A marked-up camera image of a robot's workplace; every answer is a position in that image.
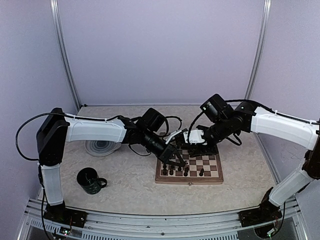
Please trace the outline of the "dark knight piece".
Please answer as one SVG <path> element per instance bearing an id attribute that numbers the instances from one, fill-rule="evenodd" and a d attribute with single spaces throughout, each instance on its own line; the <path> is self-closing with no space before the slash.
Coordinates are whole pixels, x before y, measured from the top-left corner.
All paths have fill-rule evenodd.
<path id="1" fill-rule="evenodd" d="M 183 172 L 183 176 L 184 176 L 184 177 L 187 177 L 187 176 L 188 176 L 189 169 L 190 169 L 190 168 L 189 168 L 188 166 L 184 168 L 184 172 Z"/>

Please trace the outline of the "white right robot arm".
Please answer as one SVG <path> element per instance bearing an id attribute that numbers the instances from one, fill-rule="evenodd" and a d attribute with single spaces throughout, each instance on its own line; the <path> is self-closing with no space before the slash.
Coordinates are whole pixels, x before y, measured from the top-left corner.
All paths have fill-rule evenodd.
<path id="1" fill-rule="evenodd" d="M 282 218 L 285 212 L 280 208 L 286 201 L 320 178 L 320 122 L 287 115 L 254 100 L 237 99 L 235 108 L 231 103 L 219 94 L 211 96 L 200 109 L 212 125 L 189 128 L 184 140 L 197 149 L 208 149 L 231 136 L 240 145 L 240 133 L 255 134 L 279 180 L 257 207 L 239 212 L 241 225 Z"/>

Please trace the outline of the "dark rook piece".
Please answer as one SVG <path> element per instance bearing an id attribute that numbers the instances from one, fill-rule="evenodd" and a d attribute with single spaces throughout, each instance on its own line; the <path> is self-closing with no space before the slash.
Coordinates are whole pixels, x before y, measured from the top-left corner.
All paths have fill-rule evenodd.
<path id="1" fill-rule="evenodd" d="M 167 170 L 166 168 L 163 168 L 163 169 L 161 170 L 161 174 L 162 174 L 163 176 L 167 176 L 167 175 L 168 175 L 168 170 Z"/>

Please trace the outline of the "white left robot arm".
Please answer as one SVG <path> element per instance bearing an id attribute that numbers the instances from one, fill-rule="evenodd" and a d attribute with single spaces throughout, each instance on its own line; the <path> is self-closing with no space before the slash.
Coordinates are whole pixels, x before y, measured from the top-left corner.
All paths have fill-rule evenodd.
<path id="1" fill-rule="evenodd" d="M 174 145 L 156 134 L 167 118 L 154 108 L 135 118 L 117 115 L 90 118 L 66 115 L 54 108 L 36 134 L 38 165 L 47 211 L 63 223 L 70 218 L 61 188 L 60 165 L 65 144 L 75 141 L 107 141 L 128 146 L 141 145 L 164 164 L 183 168 L 186 163 Z"/>

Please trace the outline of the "dark bishop piece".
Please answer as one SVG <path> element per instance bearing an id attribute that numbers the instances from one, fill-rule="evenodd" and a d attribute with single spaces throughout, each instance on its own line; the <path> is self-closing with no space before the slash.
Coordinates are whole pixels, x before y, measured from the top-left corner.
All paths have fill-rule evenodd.
<path id="1" fill-rule="evenodd" d="M 199 176 L 200 176 L 200 177 L 203 177 L 203 176 L 204 176 L 204 171 L 205 171 L 205 170 L 204 170 L 203 168 L 200 170 L 200 172 L 199 172 Z"/>

